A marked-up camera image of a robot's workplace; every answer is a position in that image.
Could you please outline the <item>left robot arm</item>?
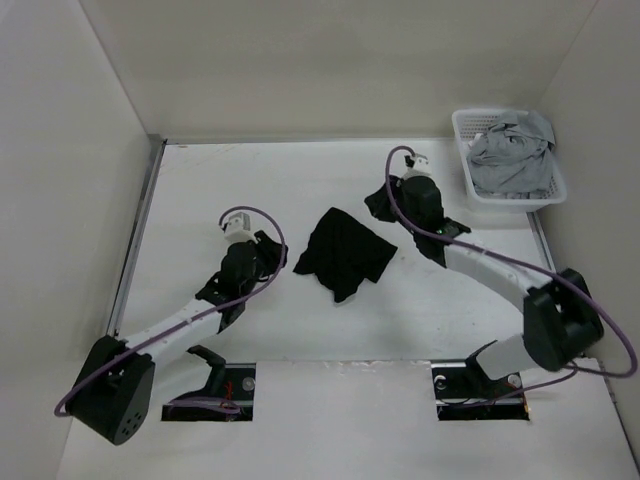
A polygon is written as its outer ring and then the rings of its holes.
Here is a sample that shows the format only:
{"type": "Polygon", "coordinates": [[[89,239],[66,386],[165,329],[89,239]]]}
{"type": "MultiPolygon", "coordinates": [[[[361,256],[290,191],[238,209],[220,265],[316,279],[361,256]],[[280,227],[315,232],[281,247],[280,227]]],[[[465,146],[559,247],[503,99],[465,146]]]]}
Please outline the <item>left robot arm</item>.
{"type": "Polygon", "coordinates": [[[219,395],[225,361],[202,342],[244,313],[248,300],[264,291],[285,266],[287,255],[285,241],[263,231],[231,244],[219,271],[176,313],[125,338],[99,338],[55,415],[70,416],[111,444],[121,445],[146,419],[156,373],[185,353],[208,363],[192,371],[192,389],[206,399],[219,395]]]}

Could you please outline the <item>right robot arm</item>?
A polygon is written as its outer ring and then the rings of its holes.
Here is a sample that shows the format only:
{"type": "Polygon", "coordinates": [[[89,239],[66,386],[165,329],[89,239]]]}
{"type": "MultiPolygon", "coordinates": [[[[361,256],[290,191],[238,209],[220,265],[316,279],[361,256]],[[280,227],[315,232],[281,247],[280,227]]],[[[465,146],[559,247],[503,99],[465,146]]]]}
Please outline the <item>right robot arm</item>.
{"type": "Polygon", "coordinates": [[[524,370],[557,372],[602,339],[604,327],[587,302],[590,294],[580,273],[566,269],[544,275],[494,259],[470,227],[445,215],[431,178],[392,177],[364,203],[380,221],[410,220],[408,230],[424,257],[474,279],[522,314],[521,333],[492,341],[466,358],[463,380],[471,393],[487,395],[524,370]]]}

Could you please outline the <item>black tank top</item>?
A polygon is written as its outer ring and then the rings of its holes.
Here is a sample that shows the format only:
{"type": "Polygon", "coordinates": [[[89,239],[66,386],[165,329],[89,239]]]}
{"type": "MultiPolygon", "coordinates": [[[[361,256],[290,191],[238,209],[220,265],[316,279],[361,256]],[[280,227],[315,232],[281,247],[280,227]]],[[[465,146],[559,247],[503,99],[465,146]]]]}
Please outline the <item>black tank top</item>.
{"type": "Polygon", "coordinates": [[[397,250],[348,213],[331,207],[310,234],[293,271],[314,275],[340,304],[354,295],[364,280],[377,283],[397,250]]]}

